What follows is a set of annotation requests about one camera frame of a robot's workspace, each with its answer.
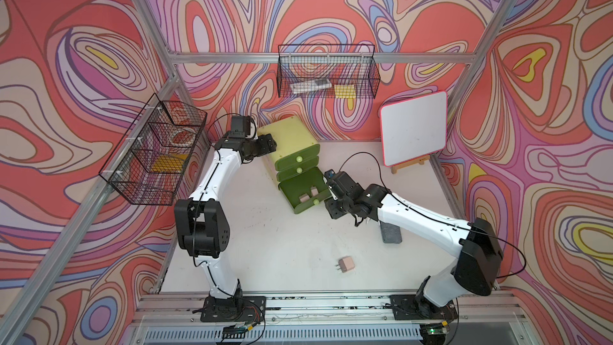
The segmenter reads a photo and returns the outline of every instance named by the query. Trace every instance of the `base mounting plate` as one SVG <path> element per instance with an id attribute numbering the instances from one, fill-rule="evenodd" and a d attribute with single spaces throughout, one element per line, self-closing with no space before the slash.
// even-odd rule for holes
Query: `base mounting plate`
<path id="1" fill-rule="evenodd" d="M 265 296 L 244 296 L 242 297 L 244 300 L 245 308 L 241 312 L 240 315 L 236 316 L 223 316 L 219 313 L 219 311 L 215 307 L 215 298 L 207 297 L 204 300 L 203 311 L 200 314 L 200 321 L 202 322 L 252 322 L 256 320 L 256 314 L 266 315 L 266 297 Z"/>
<path id="2" fill-rule="evenodd" d="M 413 300 L 415 295 L 390 295 L 389 300 L 392 305 L 399 306 L 400 309 L 406 311 L 403 312 L 399 309 L 393 309 L 394 319 L 396 320 L 423 320 L 424 317 L 419 314 L 419 311 L 415 308 Z M 434 320 L 446 320 L 452 322 L 458 318 L 456 305 L 453 302 L 449 302 L 442 308 L 437 308 L 437 311 L 432 317 Z"/>

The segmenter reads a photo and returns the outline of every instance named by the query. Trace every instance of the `gray eraser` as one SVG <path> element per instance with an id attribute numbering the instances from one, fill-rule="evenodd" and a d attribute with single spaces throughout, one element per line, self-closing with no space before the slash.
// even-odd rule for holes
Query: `gray eraser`
<path id="1" fill-rule="evenodd" d="M 381 221 L 381 238 L 385 244 L 400 244 L 402 242 L 400 227 Z"/>

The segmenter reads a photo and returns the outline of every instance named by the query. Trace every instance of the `wooden easel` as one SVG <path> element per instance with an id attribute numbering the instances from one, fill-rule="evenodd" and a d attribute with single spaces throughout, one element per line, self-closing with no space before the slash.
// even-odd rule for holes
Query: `wooden easel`
<path id="1" fill-rule="evenodd" d="M 400 164 L 392 165 L 392 174 L 396 174 L 396 172 L 398 172 L 399 169 L 404 168 L 409 165 L 413 165 L 417 163 L 419 163 L 419 165 L 424 165 L 424 162 L 428 160 L 429 158 L 430 158 L 430 155 L 425 155 L 425 156 L 420 156 L 420 157 L 414 158 L 412 160 L 409 160 L 409 161 L 406 161 Z"/>

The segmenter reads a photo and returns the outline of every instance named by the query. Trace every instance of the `green drawer cabinet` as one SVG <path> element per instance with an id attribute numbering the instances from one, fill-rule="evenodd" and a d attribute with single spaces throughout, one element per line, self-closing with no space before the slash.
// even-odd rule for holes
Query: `green drawer cabinet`
<path id="1" fill-rule="evenodd" d="M 291 116 L 259 127 L 257 133 L 271 134 L 275 139 L 276 151 L 264 157 L 264 165 L 295 214 L 332 196 L 317 167 L 319 144 L 299 117 Z M 317 188 L 316 195 L 313 195 L 312 187 Z M 302 203 L 300 196 L 305 194 L 309 199 Z"/>
<path id="2" fill-rule="evenodd" d="M 297 163 L 291 168 L 276 173 L 277 181 L 284 181 L 294 176 L 298 176 L 300 173 L 306 172 L 311 168 L 316 167 L 319 164 L 319 156 L 311 158 L 310 160 L 303 160 L 301 163 Z"/>
<path id="3" fill-rule="evenodd" d="M 319 155 L 319 144 L 297 116 L 279 120 L 257 130 L 258 134 L 271 134 L 276 151 L 268 154 L 277 171 L 295 167 Z"/>
<path id="4" fill-rule="evenodd" d="M 301 203 L 300 196 L 304 194 L 310 195 L 311 187 L 317 187 L 319 194 Z M 279 188 L 294 209 L 295 214 L 303 212 L 313 205 L 323 203 L 326 198 L 332 197 L 330 188 L 324 182 L 324 175 L 317 167 L 303 172 L 300 176 L 294 176 L 291 179 L 281 181 Z"/>

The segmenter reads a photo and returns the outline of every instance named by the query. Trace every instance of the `metal vent grille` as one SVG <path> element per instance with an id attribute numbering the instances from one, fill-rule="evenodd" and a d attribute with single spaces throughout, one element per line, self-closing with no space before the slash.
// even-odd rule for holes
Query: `metal vent grille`
<path id="1" fill-rule="evenodd" d="M 256 327 L 245 335 L 246 341 L 253 341 L 262 333 Z M 261 341 L 376 341 L 376 340 L 421 340 L 418 324 L 381 325 L 317 325 L 317 326 L 270 326 Z M 145 344 L 170 344 L 178 342 L 221 341 L 220 328 L 166 326 L 149 328 Z M 227 339 L 224 342 L 243 341 Z"/>

